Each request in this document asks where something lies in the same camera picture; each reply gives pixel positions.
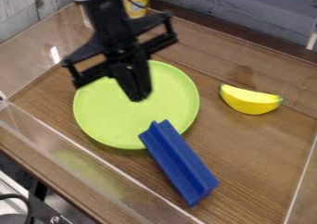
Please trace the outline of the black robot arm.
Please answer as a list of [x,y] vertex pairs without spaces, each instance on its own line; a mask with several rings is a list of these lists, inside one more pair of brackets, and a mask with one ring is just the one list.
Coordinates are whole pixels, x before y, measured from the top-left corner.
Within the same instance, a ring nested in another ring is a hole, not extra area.
[[126,96],[141,102],[153,91],[149,60],[177,42],[171,15],[131,18],[125,0],[75,0],[92,25],[91,39],[62,60],[76,88],[103,77],[117,80]]

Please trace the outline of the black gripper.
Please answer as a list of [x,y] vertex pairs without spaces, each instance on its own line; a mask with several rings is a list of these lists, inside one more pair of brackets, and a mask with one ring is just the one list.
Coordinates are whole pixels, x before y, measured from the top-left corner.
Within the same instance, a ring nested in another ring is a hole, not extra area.
[[129,99],[139,102],[151,93],[147,60],[177,42],[171,15],[158,12],[133,19],[125,0],[75,0],[92,25],[91,39],[62,60],[76,88],[110,76]]

